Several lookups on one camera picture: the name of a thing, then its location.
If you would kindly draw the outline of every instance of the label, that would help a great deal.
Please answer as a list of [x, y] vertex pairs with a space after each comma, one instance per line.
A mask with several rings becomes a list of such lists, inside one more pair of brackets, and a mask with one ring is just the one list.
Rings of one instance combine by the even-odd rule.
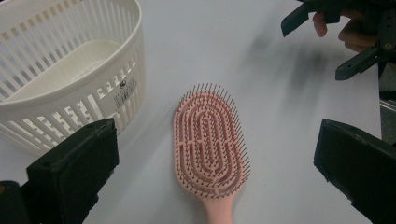
[[126, 77], [119, 85], [101, 99], [103, 103], [104, 117], [108, 118], [119, 110], [125, 102], [134, 94], [137, 81], [132, 76]]

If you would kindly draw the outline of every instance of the table surface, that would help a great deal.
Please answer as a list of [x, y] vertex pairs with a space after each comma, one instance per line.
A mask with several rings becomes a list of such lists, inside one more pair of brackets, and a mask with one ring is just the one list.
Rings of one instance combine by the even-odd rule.
[[[319, 38], [311, 21], [284, 38], [293, 0], [141, 0], [147, 95], [119, 136], [120, 165], [84, 223], [206, 223], [201, 203], [173, 170], [173, 117], [183, 94], [214, 83], [231, 94], [251, 176], [234, 223], [370, 223], [313, 165], [323, 119], [381, 135], [376, 69], [335, 81], [352, 57], [337, 39], [345, 20]], [[23, 184], [36, 156], [0, 140], [0, 179]]]

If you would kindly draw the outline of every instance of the human hand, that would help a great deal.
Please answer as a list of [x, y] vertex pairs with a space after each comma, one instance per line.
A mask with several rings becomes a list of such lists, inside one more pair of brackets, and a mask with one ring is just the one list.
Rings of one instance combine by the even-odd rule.
[[[361, 23], [364, 20], [363, 14], [358, 11], [344, 10], [341, 12], [341, 15], [350, 18], [349, 23], [338, 35], [338, 39], [344, 41], [346, 48], [361, 52], [375, 45], [377, 36], [365, 34], [361, 29]], [[325, 36], [327, 33], [327, 25], [324, 20], [324, 14], [317, 12], [312, 21], [314, 22], [318, 36]]]

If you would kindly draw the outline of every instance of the hairbrush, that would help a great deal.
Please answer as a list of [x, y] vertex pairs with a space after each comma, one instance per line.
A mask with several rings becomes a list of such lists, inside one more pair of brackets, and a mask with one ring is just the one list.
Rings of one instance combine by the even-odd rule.
[[175, 172], [204, 204], [209, 224], [233, 222], [233, 199], [250, 166], [233, 99], [212, 84], [183, 96], [174, 120]]

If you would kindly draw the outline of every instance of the white basket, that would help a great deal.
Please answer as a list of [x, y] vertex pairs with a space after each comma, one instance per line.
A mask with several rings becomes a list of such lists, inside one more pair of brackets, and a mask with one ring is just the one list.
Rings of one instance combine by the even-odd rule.
[[42, 155], [82, 126], [141, 105], [145, 67], [134, 0], [0, 4], [0, 134]]

